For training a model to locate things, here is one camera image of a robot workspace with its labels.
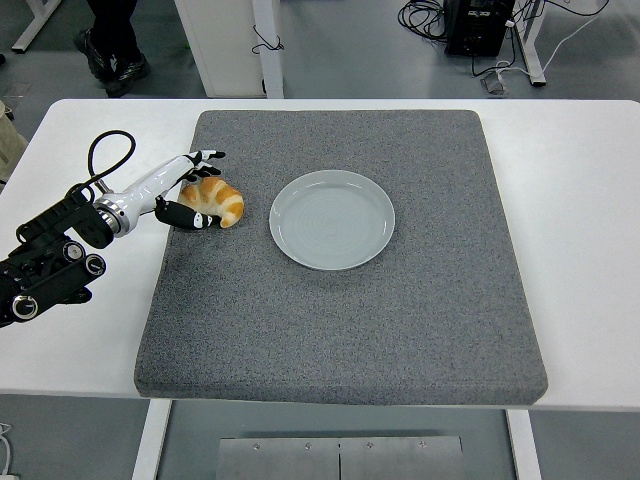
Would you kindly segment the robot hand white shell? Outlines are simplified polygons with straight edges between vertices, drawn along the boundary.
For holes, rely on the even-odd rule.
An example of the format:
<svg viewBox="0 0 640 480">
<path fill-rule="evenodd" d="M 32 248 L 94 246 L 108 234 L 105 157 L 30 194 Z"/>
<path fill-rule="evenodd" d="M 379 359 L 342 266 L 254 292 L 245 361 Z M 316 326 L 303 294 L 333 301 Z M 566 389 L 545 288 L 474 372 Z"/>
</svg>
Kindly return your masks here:
<svg viewBox="0 0 640 480">
<path fill-rule="evenodd" d="M 122 214 L 121 232 L 130 233 L 138 223 L 140 216 L 149 213 L 155 206 L 155 199 L 166 194 L 197 167 L 210 166 L 212 159 L 223 158 L 225 153 L 217 150 L 199 150 L 174 157 L 165 162 L 151 173 L 145 174 L 139 180 L 127 187 L 113 200 Z"/>
</svg>

